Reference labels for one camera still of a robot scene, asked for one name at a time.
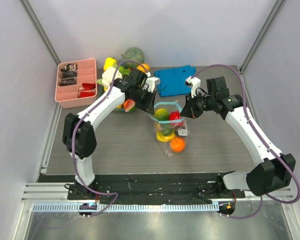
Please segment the yellow lemon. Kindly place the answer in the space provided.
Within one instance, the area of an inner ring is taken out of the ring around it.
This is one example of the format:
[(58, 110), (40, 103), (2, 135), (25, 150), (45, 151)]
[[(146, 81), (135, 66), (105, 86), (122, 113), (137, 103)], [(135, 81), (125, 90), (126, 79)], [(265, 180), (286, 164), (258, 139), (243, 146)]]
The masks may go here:
[(154, 118), (158, 121), (168, 121), (169, 112), (165, 108), (159, 108), (154, 112)]

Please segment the red apple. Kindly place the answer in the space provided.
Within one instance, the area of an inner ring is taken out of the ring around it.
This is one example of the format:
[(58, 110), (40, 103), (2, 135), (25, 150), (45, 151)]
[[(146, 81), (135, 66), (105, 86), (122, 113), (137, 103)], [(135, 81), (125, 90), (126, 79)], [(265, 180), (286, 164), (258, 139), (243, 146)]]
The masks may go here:
[(179, 120), (180, 119), (180, 112), (179, 111), (174, 111), (171, 112), (168, 118), (168, 121), (170, 122), (170, 125), (173, 127), (180, 127), (183, 125), (183, 122), (179, 121), (179, 122), (172, 122), (175, 120)]

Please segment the clear zip top bag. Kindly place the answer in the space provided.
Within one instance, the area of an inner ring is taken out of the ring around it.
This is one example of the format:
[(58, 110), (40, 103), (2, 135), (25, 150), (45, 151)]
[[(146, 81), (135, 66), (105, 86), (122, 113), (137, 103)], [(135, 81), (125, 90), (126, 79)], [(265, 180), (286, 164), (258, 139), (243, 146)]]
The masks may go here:
[(181, 111), (177, 101), (160, 101), (154, 104), (154, 113), (149, 115), (154, 122), (155, 138), (168, 158), (182, 153), (187, 147), (190, 133)]

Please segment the green orange mango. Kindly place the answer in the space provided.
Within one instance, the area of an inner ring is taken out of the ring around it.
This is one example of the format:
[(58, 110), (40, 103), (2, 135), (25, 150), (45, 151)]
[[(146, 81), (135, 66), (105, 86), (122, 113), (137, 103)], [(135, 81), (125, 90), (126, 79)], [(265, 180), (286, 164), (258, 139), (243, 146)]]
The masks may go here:
[(164, 127), (164, 128), (162, 128), (162, 130), (161, 130), (161, 134), (163, 135), (163, 136), (169, 136), (169, 135), (171, 135), (172, 133), (174, 132), (174, 129), (172, 128), (172, 127)]

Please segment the yellow banana bunch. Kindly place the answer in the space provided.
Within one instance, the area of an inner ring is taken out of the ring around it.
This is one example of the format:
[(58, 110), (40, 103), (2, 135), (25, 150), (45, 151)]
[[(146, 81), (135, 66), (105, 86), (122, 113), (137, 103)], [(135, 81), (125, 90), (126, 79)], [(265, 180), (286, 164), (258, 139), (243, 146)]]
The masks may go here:
[(154, 123), (155, 137), (158, 141), (163, 142), (163, 143), (169, 142), (173, 138), (176, 137), (175, 131), (171, 135), (168, 135), (168, 136), (162, 135), (161, 130), (162, 130), (162, 128), (165, 128), (165, 127), (171, 127), (171, 126), (168, 123), (166, 123), (166, 124), (159, 124), (157, 122)]

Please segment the orange fruit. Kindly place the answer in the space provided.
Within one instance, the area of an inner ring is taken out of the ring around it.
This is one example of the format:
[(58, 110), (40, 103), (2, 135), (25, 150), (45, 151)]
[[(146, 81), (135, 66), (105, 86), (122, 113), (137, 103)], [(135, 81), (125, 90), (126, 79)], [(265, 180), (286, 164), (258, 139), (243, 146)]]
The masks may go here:
[(170, 148), (176, 153), (181, 153), (186, 147), (186, 141), (181, 137), (175, 137), (170, 141)]

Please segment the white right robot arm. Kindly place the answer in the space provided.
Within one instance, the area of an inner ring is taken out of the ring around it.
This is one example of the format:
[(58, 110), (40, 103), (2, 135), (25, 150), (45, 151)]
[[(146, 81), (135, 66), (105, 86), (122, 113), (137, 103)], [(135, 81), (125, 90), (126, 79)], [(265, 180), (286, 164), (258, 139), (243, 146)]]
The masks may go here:
[(185, 80), (191, 91), (185, 96), (181, 116), (196, 119), (208, 111), (219, 114), (238, 134), (255, 164), (250, 172), (224, 174), (215, 185), (217, 195), (225, 198), (233, 190), (242, 189), (259, 197), (288, 187), (292, 176), (286, 167), (294, 170), (296, 160), (293, 155), (283, 154), (269, 141), (250, 110), (244, 107), (243, 98), (239, 94), (230, 94), (224, 77), (208, 79), (206, 83), (207, 90), (199, 93), (201, 81), (198, 78)]

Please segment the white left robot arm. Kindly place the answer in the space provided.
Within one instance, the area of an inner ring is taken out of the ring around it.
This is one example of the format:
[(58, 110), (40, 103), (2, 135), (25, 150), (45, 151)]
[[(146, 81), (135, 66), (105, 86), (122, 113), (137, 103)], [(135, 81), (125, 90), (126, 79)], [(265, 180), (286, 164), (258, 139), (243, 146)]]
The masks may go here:
[(110, 88), (85, 110), (65, 117), (62, 142), (72, 157), (75, 181), (81, 185), (79, 194), (83, 198), (89, 200), (96, 195), (92, 154), (97, 146), (97, 127), (118, 105), (127, 100), (134, 101), (137, 109), (153, 114), (155, 87), (159, 83), (158, 77), (134, 69), (123, 79), (113, 80)]

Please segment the blue folded cloth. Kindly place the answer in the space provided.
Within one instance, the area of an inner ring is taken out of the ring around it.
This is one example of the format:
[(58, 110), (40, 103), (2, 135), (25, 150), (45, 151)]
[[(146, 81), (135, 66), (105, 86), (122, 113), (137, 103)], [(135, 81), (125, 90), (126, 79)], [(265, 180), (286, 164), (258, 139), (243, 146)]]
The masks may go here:
[(189, 94), (191, 88), (185, 85), (185, 81), (195, 73), (196, 69), (189, 65), (154, 71), (154, 76), (160, 79), (157, 85), (159, 96), (164, 98)]

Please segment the orange yellow mango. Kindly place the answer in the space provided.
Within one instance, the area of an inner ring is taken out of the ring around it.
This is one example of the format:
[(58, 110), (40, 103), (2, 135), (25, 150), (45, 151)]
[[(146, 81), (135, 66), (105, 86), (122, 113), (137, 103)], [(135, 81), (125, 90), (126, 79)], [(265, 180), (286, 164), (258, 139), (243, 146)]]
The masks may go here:
[(150, 66), (148, 64), (140, 64), (136, 67), (138, 70), (142, 71), (143, 73), (149, 72), (150, 71)]

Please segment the green leafy vegetable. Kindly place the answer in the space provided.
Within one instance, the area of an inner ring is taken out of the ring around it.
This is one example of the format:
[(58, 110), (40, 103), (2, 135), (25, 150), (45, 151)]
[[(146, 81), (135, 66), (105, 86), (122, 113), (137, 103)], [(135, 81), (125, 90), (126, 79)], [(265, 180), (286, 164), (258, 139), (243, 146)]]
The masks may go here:
[(118, 68), (118, 70), (119, 70), (119, 72), (120, 72), (123, 76), (128, 76), (128, 75), (130, 74), (130, 72), (131, 72), (131, 69), (125, 68), (125, 67), (123, 67), (123, 66), (120, 66), (120, 67)]

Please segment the white cauliflower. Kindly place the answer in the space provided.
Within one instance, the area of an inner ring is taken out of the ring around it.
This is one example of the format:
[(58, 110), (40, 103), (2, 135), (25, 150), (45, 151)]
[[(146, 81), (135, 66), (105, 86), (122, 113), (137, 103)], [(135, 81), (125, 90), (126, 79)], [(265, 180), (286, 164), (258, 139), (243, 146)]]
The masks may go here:
[(116, 68), (112, 66), (108, 67), (106, 71), (104, 71), (104, 73), (102, 74), (101, 84), (104, 87), (108, 88), (110, 87), (112, 80), (117, 78), (123, 79), (123, 75), (119, 71), (116, 71)]

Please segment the green melon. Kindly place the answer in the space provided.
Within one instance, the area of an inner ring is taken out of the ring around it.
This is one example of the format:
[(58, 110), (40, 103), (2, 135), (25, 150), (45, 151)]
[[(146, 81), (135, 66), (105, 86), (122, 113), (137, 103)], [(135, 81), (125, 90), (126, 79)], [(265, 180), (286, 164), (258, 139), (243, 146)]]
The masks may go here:
[(129, 48), (124, 54), (121, 55), (123, 60), (132, 60), (133, 62), (126, 62), (125, 65), (128, 68), (136, 68), (139, 64), (145, 62), (145, 56), (143, 51), (137, 47)]

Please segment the pink organizer tray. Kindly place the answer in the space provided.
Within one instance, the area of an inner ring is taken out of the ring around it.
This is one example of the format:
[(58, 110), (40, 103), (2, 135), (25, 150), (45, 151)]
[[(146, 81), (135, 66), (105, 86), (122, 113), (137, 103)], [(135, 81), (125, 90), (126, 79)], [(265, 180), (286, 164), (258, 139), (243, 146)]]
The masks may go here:
[(60, 63), (55, 101), (64, 109), (92, 104), (97, 99), (96, 80), (97, 65), (93, 58)]

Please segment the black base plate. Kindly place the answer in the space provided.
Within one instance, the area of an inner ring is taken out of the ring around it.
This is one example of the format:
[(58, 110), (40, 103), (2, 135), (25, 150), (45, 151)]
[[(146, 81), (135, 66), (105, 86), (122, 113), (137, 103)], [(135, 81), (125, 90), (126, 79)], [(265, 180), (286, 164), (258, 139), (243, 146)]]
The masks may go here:
[(221, 186), (223, 173), (162, 173), (96, 175), (90, 186), (93, 192), (77, 183), (72, 175), (40, 175), (39, 183), (63, 183), (68, 200), (97, 200), (109, 204), (118, 193), (117, 205), (197, 205), (210, 204), (214, 199), (245, 198), (244, 191), (225, 190)]

